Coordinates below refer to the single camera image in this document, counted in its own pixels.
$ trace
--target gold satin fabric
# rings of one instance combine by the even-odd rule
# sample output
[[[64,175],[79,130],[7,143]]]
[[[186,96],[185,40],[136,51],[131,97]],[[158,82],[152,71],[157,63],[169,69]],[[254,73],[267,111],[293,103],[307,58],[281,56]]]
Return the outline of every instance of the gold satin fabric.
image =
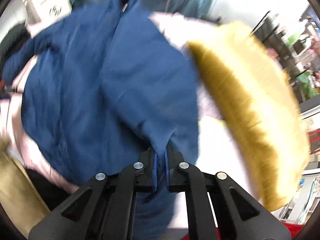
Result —
[[[28,238],[33,226],[50,213],[22,164],[7,154],[0,140],[0,203],[16,228]]]
[[[309,142],[291,87],[250,32],[242,22],[233,22],[217,27],[206,40],[188,44],[263,205],[274,211],[296,192],[308,164]]]

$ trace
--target silver screw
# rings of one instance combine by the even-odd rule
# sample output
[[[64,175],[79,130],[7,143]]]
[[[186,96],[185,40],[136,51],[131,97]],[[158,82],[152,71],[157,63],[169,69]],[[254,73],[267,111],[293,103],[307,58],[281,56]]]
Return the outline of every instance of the silver screw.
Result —
[[[217,174],[218,179],[226,179],[227,175],[224,172],[219,172]]]
[[[142,169],[143,168],[143,163],[137,162],[133,165],[136,169]]]
[[[106,178],[106,175],[102,172],[96,175],[96,180],[104,180],[105,178]]]
[[[182,169],[187,169],[189,168],[189,163],[179,163],[179,167],[182,168]]]

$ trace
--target triangular cutout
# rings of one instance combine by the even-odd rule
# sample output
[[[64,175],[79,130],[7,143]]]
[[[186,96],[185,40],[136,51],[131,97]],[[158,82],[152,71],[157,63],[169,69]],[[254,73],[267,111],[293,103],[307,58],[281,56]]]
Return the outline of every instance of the triangular cutout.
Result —
[[[92,194],[92,189],[86,190],[76,201],[74,201],[70,206],[68,206],[65,211],[62,212],[62,216],[68,218],[74,222],[80,220],[84,208],[86,207],[90,196]]]
[[[242,221],[246,221],[259,215],[260,212],[246,201],[245,198],[242,197],[234,188],[230,188],[229,191]]]

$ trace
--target red fabric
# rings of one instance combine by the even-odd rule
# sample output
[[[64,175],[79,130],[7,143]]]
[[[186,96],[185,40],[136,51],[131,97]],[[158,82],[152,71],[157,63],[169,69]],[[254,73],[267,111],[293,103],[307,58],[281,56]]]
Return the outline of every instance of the red fabric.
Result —
[[[290,231],[291,237],[294,238],[300,230],[303,228],[303,225],[292,225],[283,223]],[[219,229],[217,228],[218,239],[220,240]],[[186,235],[182,240],[190,240],[189,235]]]

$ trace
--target tan fabric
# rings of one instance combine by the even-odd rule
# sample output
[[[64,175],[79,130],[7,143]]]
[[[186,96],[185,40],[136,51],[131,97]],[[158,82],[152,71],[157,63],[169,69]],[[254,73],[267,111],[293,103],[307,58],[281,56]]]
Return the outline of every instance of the tan fabric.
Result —
[[[21,163],[9,157],[0,140],[0,203],[16,228],[28,238],[33,226],[50,210],[38,194]]]
[[[296,192],[309,161],[309,143],[291,87],[250,32],[234,22],[188,44],[264,206],[274,211]]]

